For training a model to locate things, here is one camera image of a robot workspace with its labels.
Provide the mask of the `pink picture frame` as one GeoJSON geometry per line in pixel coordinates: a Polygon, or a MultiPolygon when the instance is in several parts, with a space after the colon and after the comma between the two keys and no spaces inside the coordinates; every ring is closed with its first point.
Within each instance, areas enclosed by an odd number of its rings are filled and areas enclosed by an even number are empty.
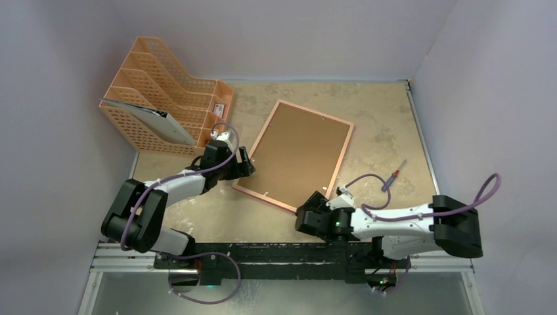
{"type": "Polygon", "coordinates": [[[256,171],[233,189],[289,212],[312,193],[329,198],[354,124],[278,100],[249,157],[256,171]]]}

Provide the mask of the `blue red screwdriver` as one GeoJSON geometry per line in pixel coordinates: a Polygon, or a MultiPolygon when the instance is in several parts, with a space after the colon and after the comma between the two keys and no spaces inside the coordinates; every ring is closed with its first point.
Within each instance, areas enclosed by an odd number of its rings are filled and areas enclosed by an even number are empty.
{"type": "Polygon", "coordinates": [[[387,190],[390,189],[391,185],[393,184],[395,179],[398,177],[400,171],[402,170],[402,168],[404,168],[406,164],[407,164],[407,160],[405,159],[402,161],[400,166],[391,174],[391,176],[385,181],[384,185],[381,188],[382,192],[387,192],[387,190]]]}

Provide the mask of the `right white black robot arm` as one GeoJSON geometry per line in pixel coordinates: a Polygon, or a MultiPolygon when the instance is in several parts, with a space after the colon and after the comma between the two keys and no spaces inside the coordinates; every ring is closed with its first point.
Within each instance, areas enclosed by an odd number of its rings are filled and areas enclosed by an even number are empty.
{"type": "Polygon", "coordinates": [[[327,243],[371,241],[371,263],[384,267],[392,261],[430,251],[476,259],[483,256],[479,214],[475,209],[456,212],[462,203],[436,195],[431,203],[373,210],[355,207],[349,192],[332,200],[315,192],[296,211],[295,229],[327,243]]]}

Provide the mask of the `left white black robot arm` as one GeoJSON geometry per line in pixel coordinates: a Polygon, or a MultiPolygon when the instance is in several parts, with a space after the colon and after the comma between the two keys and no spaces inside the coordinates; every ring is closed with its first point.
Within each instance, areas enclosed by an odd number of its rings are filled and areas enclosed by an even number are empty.
{"type": "Polygon", "coordinates": [[[102,235],[120,242],[123,250],[163,252],[179,268],[192,266],[195,239],[162,226],[166,209],[205,194],[220,180],[249,177],[255,171],[245,147],[232,149],[223,140],[209,141],[198,160],[199,165],[192,164],[165,179],[125,181],[101,224],[102,235]]]}

